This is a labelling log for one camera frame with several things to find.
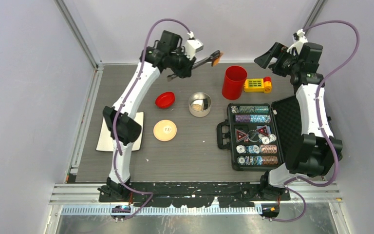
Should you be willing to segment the red tall cup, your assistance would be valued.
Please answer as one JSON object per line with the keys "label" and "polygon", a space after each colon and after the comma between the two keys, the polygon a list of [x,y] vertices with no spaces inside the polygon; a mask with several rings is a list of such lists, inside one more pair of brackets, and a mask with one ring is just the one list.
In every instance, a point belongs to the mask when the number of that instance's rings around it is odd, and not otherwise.
{"label": "red tall cup", "polygon": [[243,91],[247,71],[241,66],[230,66],[224,74],[222,95],[228,100],[237,100]]}

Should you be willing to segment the orange food piece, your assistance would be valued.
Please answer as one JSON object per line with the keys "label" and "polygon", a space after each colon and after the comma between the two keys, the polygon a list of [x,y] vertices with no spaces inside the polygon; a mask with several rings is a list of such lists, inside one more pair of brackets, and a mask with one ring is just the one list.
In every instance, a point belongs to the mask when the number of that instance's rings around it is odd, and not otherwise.
{"label": "orange food piece", "polygon": [[223,55],[223,52],[220,52],[220,51],[216,51],[212,54],[212,56],[213,56],[213,58],[211,59],[211,66],[212,67],[216,66],[219,63],[222,55]]}

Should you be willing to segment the black white sushi piece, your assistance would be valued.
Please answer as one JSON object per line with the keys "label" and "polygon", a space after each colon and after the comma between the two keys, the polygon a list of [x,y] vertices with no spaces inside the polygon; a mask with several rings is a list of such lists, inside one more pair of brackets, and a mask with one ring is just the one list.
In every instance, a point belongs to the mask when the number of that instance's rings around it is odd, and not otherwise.
{"label": "black white sushi piece", "polygon": [[204,110],[206,110],[208,108],[208,99],[207,98],[205,98],[205,99],[197,99],[197,100],[194,101],[194,104],[201,104],[201,105],[203,105]]}

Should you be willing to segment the beige bun food piece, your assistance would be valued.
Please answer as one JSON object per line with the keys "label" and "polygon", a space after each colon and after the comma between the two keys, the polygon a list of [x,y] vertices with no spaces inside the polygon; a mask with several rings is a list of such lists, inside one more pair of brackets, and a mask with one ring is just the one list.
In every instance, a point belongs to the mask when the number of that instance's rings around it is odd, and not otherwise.
{"label": "beige bun food piece", "polygon": [[196,111],[196,112],[201,112],[204,110],[204,107],[201,104],[192,104],[190,107],[193,111]]}

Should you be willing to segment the metal tongs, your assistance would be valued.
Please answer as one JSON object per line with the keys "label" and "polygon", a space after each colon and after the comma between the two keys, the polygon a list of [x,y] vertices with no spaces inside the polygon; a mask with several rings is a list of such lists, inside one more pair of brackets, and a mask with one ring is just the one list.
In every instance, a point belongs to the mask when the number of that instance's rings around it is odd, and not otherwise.
{"label": "metal tongs", "polygon": [[211,64],[211,59],[213,58],[212,54],[210,54],[208,57],[206,57],[206,58],[204,58],[204,59],[202,59],[200,61],[192,63],[191,66],[187,67],[187,69],[185,69],[183,71],[173,72],[173,74],[167,76],[167,81],[172,81],[175,78],[188,78],[188,77],[191,77],[191,71],[192,70],[194,70],[194,69],[196,69],[196,68],[198,68],[200,66],[203,66],[203,65],[205,65],[207,63]]}

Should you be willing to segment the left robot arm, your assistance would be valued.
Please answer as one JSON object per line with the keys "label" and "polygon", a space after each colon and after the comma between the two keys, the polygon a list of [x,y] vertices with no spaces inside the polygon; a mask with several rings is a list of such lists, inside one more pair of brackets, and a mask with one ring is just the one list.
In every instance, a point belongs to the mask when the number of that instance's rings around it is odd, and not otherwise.
{"label": "left robot arm", "polygon": [[129,198],[132,146],[142,132],[134,118],[148,90],[164,70],[173,72],[169,79],[191,77],[195,55],[202,50],[203,43],[193,32],[188,32],[188,36],[183,41],[180,35],[165,30],[153,46],[145,46],[121,97],[111,107],[104,107],[103,117],[114,140],[114,150],[106,185],[99,188],[101,194],[119,202]]}

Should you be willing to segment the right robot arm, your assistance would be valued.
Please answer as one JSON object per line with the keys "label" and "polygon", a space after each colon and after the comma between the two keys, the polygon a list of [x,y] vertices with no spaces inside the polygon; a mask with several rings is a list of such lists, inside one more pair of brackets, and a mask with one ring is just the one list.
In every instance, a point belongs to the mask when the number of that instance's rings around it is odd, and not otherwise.
{"label": "right robot arm", "polygon": [[261,68],[290,77],[294,95],[272,104],[284,163],[264,173],[259,197],[278,198],[296,180],[324,176],[339,161],[343,143],[334,137],[326,115],[324,77],[318,73],[323,47],[306,42],[300,49],[279,42],[255,58]]}

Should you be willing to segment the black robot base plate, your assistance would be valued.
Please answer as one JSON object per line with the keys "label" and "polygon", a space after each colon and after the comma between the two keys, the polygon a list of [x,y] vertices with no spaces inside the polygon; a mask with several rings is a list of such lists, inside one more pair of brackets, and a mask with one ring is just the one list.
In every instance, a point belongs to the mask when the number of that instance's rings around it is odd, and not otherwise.
{"label": "black robot base plate", "polygon": [[132,182],[125,188],[107,182],[98,188],[100,202],[126,202],[135,207],[209,207],[217,201],[222,208],[249,207],[252,202],[289,201],[290,195],[261,195],[258,182]]}

